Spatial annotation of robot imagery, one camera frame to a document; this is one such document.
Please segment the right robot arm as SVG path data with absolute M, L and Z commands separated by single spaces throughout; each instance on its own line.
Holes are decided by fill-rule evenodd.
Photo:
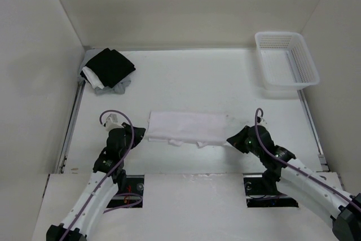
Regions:
M 227 143 L 259 158 L 266 168 L 261 181 L 266 192 L 278 191 L 304 205 L 332 229 L 338 240 L 360 240 L 360 195 L 330 185 L 294 153 L 276 145 L 261 125 L 245 126 Z

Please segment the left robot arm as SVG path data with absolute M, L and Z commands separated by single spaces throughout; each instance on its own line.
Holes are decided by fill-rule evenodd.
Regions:
M 94 163 L 81 196 L 59 225 L 49 227 L 46 240 L 89 240 L 104 213 L 142 205 L 141 183 L 127 177 L 124 160 L 145 133 L 145 128 L 125 122 L 108 132 L 106 146 Z

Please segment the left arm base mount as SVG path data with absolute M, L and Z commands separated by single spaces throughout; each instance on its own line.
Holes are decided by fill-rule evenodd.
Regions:
M 126 176 L 118 187 L 115 196 L 107 205 L 107 209 L 124 207 L 140 201 L 144 194 L 144 175 Z

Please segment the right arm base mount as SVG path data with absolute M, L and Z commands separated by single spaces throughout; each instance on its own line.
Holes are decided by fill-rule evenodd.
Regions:
M 246 206 L 248 208 L 298 208 L 296 200 L 278 192 L 275 186 L 268 186 L 261 174 L 243 177 Z

